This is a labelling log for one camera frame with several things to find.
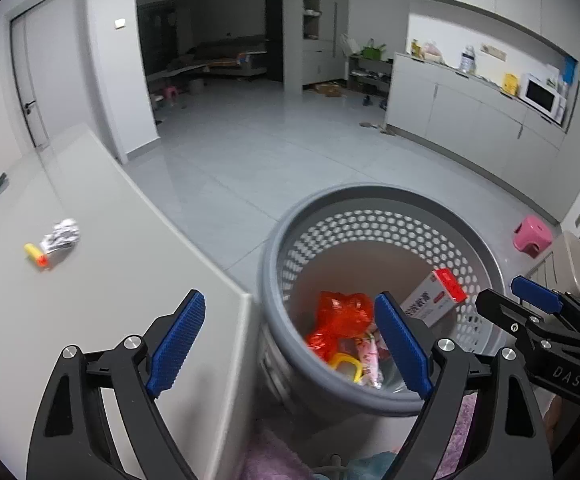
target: blue gripper pad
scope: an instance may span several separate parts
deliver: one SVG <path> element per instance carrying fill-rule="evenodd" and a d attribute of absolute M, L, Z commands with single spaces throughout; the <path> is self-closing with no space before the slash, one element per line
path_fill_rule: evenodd
<path fill-rule="evenodd" d="M 523 301 L 540 308 L 547 314 L 557 314 L 561 312 L 561 301 L 558 294 L 538 283 L 528 280 L 524 276 L 516 276 L 510 284 L 513 295 L 521 298 Z"/>
<path fill-rule="evenodd" d="M 427 356 L 385 294 L 374 300 L 374 322 L 408 389 L 427 399 L 433 389 Z"/>
<path fill-rule="evenodd" d="M 203 294 L 197 292 L 172 324 L 152 356 L 150 379 L 145 388 L 155 399 L 174 384 L 204 320 L 205 298 Z"/>

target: microwave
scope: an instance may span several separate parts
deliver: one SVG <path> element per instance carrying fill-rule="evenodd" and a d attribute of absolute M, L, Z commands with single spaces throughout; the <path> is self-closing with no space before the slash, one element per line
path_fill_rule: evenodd
<path fill-rule="evenodd" d="M 547 115 L 558 124 L 563 122 L 566 99 L 555 88 L 548 86 L 532 74 L 524 74 L 519 86 L 519 99 L 522 99 L 539 112 Z"/>

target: red and white box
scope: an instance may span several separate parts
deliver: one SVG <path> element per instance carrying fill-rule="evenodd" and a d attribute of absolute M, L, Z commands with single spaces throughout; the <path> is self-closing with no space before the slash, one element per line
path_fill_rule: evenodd
<path fill-rule="evenodd" d="M 430 272 L 407 300 L 401 303 L 401 308 L 407 316 L 421 319 L 426 325 L 432 326 L 467 299 L 468 295 L 452 271 L 437 269 Z"/>

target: metal screw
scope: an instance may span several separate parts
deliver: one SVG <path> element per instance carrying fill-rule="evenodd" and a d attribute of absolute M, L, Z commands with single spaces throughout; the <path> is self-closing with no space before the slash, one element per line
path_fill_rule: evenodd
<path fill-rule="evenodd" d="M 511 348 L 503 348 L 501 355 L 503 356 L 503 359 L 508 361 L 514 361 L 516 359 L 516 352 Z"/>
<path fill-rule="evenodd" d="M 126 337 L 126 340 L 124 341 L 124 346 L 128 350 L 134 350 L 140 344 L 141 344 L 141 338 L 137 335 L 131 335 L 129 337 Z"/>
<path fill-rule="evenodd" d="M 64 351 L 61 352 L 61 355 L 65 359 L 72 359 L 75 355 L 77 355 L 77 347 L 70 345 L 64 348 Z"/>
<path fill-rule="evenodd" d="M 438 345 L 444 352 L 451 352 L 454 350 L 454 341 L 451 339 L 439 339 Z"/>

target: pink stool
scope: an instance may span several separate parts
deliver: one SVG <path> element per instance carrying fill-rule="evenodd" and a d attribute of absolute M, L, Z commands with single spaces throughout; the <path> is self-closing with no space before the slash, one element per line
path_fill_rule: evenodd
<path fill-rule="evenodd" d="M 171 105 L 174 106 L 174 103 L 176 102 L 177 97 L 179 96 L 179 92 L 177 92 L 177 87 L 166 86 L 166 88 L 163 89 L 163 96 L 170 102 Z"/>
<path fill-rule="evenodd" d="M 536 258 L 552 243 L 552 231 L 534 215 L 526 216 L 514 233 L 514 246 L 532 258 Z"/>

